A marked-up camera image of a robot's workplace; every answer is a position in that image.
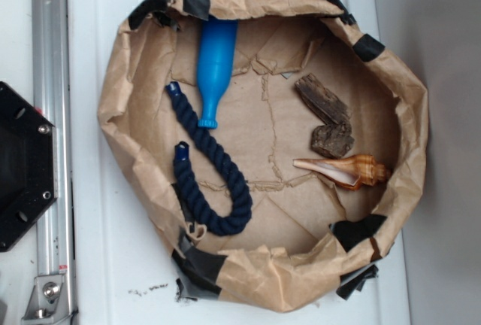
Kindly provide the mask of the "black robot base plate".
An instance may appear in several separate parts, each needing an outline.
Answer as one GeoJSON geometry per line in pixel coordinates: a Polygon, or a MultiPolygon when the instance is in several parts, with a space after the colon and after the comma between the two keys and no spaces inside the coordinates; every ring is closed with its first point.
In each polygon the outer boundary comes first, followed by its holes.
{"type": "Polygon", "coordinates": [[[10,251],[56,200],[55,126],[1,83],[1,252],[10,251]]]}

